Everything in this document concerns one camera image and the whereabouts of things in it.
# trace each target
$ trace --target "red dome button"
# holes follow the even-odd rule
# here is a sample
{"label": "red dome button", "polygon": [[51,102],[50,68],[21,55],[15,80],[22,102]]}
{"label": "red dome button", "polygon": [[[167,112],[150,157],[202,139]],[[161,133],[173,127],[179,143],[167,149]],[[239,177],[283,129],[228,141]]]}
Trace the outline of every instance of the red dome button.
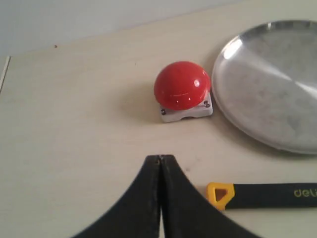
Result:
{"label": "red dome button", "polygon": [[180,111],[201,103],[210,87],[210,78],[202,67],[181,61],[168,65],[159,73],[154,95],[162,107]]}

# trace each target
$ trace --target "black handle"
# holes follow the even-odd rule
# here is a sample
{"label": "black handle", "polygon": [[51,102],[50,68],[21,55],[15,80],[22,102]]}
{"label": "black handle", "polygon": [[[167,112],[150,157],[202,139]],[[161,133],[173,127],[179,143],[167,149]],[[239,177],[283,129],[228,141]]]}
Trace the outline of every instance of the black handle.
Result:
{"label": "black handle", "polygon": [[317,183],[210,183],[208,199],[219,210],[317,207]]}

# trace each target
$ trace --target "round metal tray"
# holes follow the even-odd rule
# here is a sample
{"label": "round metal tray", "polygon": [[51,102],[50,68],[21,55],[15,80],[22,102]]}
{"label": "round metal tray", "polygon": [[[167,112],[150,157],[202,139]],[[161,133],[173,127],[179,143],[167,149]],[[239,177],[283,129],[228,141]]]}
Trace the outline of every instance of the round metal tray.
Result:
{"label": "round metal tray", "polygon": [[270,22],[236,36],[216,59],[212,92],[251,137],[317,154],[317,23]]}

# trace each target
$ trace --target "yellow plastic grip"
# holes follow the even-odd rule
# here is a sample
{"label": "yellow plastic grip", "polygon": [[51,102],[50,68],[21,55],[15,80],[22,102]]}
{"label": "yellow plastic grip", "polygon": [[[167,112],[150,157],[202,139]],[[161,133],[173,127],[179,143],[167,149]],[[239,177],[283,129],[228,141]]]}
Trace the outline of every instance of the yellow plastic grip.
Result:
{"label": "yellow plastic grip", "polygon": [[226,205],[234,195],[232,183],[211,182],[207,186],[207,200],[219,211],[225,210]]}

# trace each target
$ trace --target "table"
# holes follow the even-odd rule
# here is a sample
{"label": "table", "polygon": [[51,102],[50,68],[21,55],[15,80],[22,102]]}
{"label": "table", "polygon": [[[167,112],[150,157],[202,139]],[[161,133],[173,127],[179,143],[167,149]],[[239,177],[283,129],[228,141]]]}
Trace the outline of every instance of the table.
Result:
{"label": "table", "polygon": [[[316,182],[316,157],[262,145],[217,108],[164,124],[153,96],[165,65],[190,60],[211,73],[234,35],[271,20],[317,20],[316,7],[246,0],[12,57],[0,94],[0,237],[75,235],[123,194],[148,154],[174,154],[202,193],[211,181]],[[317,232],[316,209],[225,214],[262,237]]]}

